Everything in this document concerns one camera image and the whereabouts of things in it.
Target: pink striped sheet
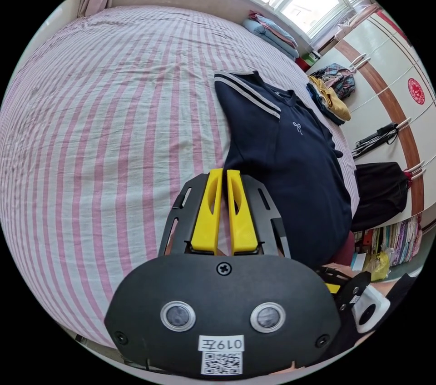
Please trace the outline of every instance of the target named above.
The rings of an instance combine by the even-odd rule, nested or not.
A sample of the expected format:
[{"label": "pink striped sheet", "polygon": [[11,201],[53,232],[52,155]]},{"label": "pink striped sheet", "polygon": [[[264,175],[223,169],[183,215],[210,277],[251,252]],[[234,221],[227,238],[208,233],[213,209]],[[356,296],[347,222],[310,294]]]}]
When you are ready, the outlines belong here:
[{"label": "pink striped sheet", "polygon": [[341,130],[313,104],[304,72],[242,26],[184,9],[112,8],[62,29],[18,72],[0,110],[0,221],[53,319],[113,346],[103,320],[114,290],[157,255],[183,184],[226,158],[214,71],[254,69],[295,90],[332,131],[354,212]]}]

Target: plaid bag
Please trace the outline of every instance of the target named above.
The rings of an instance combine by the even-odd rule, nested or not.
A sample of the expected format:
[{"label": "plaid bag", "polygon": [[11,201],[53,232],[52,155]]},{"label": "plaid bag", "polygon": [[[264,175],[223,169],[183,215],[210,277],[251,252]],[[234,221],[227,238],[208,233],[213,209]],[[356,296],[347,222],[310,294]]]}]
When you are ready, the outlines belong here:
[{"label": "plaid bag", "polygon": [[332,87],[341,100],[346,99],[356,90],[352,71],[339,64],[328,65],[315,71],[311,76],[321,79],[328,87]]}]

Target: black bag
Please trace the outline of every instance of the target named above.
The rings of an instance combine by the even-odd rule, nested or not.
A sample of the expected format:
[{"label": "black bag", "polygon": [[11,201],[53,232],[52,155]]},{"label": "black bag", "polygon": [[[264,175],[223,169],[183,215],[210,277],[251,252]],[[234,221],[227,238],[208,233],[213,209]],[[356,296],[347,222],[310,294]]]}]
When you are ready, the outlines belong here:
[{"label": "black bag", "polygon": [[359,164],[356,181],[360,202],[352,232],[372,229],[406,208],[411,174],[405,173],[396,162]]}]

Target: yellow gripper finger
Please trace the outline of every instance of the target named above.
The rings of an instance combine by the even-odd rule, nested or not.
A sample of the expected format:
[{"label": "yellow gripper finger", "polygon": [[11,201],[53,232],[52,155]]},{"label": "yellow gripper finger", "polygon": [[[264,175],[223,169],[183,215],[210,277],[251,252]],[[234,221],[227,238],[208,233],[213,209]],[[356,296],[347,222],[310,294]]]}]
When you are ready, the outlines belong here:
[{"label": "yellow gripper finger", "polygon": [[222,186],[223,169],[210,170],[191,239],[191,246],[196,251],[217,254]]},{"label": "yellow gripper finger", "polygon": [[254,252],[258,247],[258,240],[241,174],[237,170],[227,171],[227,193],[232,255]]}]

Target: navy polo shirt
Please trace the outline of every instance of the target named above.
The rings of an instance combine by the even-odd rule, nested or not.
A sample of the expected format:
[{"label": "navy polo shirt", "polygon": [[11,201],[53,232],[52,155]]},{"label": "navy polo shirt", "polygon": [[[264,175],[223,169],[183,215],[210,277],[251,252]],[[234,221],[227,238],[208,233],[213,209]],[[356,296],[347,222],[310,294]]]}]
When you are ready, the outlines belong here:
[{"label": "navy polo shirt", "polygon": [[224,172],[240,170],[265,185],[292,259],[328,264],[352,222],[332,134],[292,90],[266,84],[257,71],[217,71],[214,81],[231,134]]}]

